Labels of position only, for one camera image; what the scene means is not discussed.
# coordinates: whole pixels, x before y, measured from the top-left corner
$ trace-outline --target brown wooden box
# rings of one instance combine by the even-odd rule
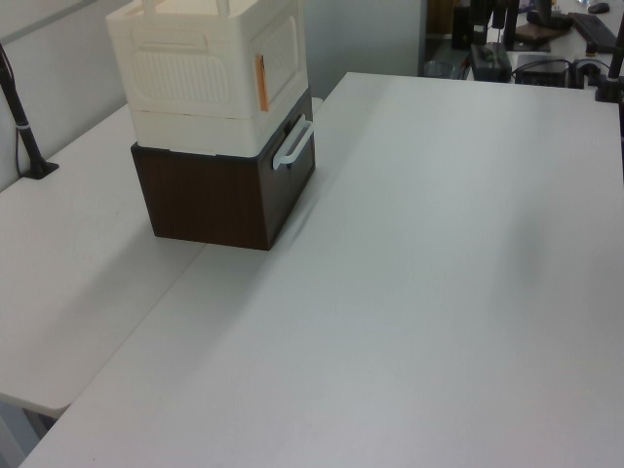
[[[301,115],[312,120],[309,90],[254,158],[203,156],[132,147],[154,234],[268,251],[315,169],[314,137],[294,163],[273,169]]]

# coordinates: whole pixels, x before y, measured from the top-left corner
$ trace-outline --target plastic box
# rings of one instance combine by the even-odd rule
[[[154,234],[268,251],[314,172],[312,100],[304,93],[254,158],[132,152]]]
[[[135,0],[106,22],[140,146],[254,157],[308,87],[301,0]]]

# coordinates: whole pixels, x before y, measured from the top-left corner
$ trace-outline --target monitor arm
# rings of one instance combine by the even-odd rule
[[[11,70],[11,66],[9,65],[9,60],[7,59],[7,55],[5,54],[1,44],[0,86],[2,87],[2,91],[7,99],[7,103],[9,104],[9,108],[11,109],[11,113],[13,114],[13,118],[16,122],[16,129],[18,129],[23,145],[28,153],[28,158],[30,159],[30,170],[24,173],[23,176],[27,178],[41,179],[58,169],[59,165],[49,163],[43,159],[43,156],[41,156],[41,152],[37,146],[37,141],[32,134],[30,124],[28,123],[28,119],[26,119],[26,114],[23,110],[23,106],[21,105],[13,72]]]

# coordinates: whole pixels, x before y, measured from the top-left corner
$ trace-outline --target white desk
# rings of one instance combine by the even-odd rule
[[[126,108],[0,194],[0,400],[59,416],[203,247],[156,239]]]
[[[274,251],[206,246],[23,468],[619,467],[617,107],[349,74],[316,122]]]

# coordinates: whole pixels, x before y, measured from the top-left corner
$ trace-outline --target vent grille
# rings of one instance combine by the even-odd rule
[[[145,52],[133,55],[136,87],[147,98],[227,102],[230,98],[223,62],[208,55]]]

